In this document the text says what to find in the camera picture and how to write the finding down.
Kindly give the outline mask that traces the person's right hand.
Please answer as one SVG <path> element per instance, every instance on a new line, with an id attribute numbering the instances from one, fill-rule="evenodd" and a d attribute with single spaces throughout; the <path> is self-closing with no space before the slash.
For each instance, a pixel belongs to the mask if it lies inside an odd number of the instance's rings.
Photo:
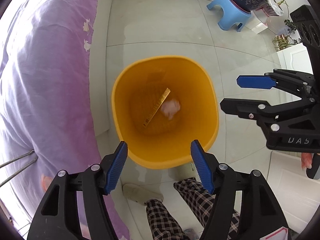
<path id="1" fill-rule="evenodd" d="M 301 166 L 302 169 L 311 169 L 312 168 L 312 158 L 313 154 L 312 153 L 302 153 L 301 154 Z"/>

